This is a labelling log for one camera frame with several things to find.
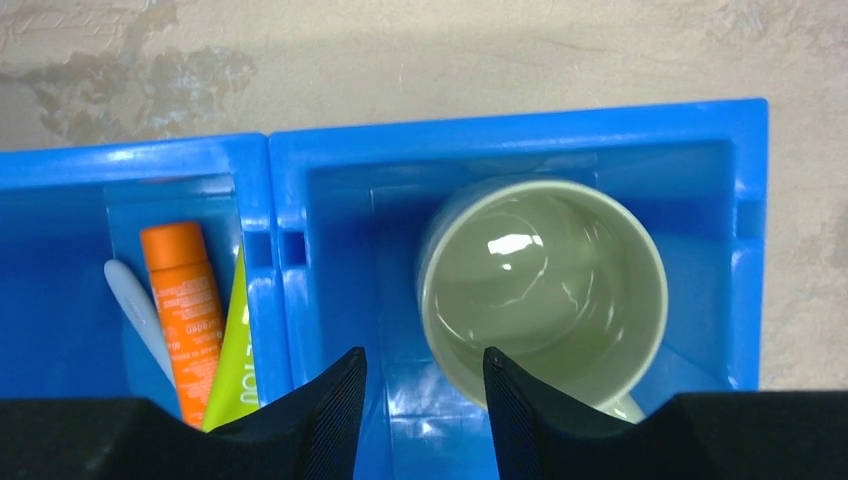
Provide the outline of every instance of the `concrete floor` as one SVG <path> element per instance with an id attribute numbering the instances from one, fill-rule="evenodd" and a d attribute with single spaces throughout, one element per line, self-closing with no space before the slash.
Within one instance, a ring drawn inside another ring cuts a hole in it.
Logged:
<path id="1" fill-rule="evenodd" d="M 841 0 L 0 5 L 4 150 L 767 97 L 764 388 L 848 387 L 847 85 Z"/>

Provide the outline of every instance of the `blue bin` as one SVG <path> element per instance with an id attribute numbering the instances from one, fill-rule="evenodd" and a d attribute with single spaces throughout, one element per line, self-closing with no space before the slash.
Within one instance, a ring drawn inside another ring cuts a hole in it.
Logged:
<path id="1" fill-rule="evenodd" d="M 767 104 L 740 100 L 158 142 L 0 158 L 0 396 L 173 393 L 102 277 L 146 280 L 138 231 L 199 218 L 222 292 L 244 232 L 260 399 L 351 346 L 369 360 L 357 477 L 496 478 L 488 418 L 424 341 L 414 262 L 456 189 L 542 173 L 627 206 L 669 280 L 662 347 L 633 392 L 756 389 Z"/>

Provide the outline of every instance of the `cup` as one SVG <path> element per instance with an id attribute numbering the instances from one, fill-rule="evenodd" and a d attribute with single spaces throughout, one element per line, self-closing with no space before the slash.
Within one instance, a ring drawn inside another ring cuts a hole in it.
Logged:
<path id="1" fill-rule="evenodd" d="M 556 178 L 496 178 L 454 194 L 425 234 L 418 307 L 448 380 L 486 407 L 483 351 L 609 415 L 659 348 L 668 287 L 656 245 L 624 206 Z"/>

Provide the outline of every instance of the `mug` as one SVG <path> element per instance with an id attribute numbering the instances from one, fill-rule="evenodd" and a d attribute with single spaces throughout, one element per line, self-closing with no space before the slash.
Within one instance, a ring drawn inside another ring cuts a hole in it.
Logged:
<path id="1" fill-rule="evenodd" d="M 425 234 L 417 297 L 433 357 L 475 404 L 495 346 L 597 410 L 644 418 L 629 392 L 662 340 L 668 286 L 650 235 L 609 196 L 546 177 L 461 189 Z"/>

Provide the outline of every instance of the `green package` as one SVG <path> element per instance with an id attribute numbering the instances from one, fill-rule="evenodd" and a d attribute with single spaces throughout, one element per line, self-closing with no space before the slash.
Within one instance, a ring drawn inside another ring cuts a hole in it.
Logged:
<path id="1" fill-rule="evenodd" d="M 253 344 L 250 340 L 250 314 L 247 310 L 247 282 L 244 253 L 239 248 L 230 309 L 218 371 L 209 392 L 203 431 L 208 432 L 259 409 Z"/>

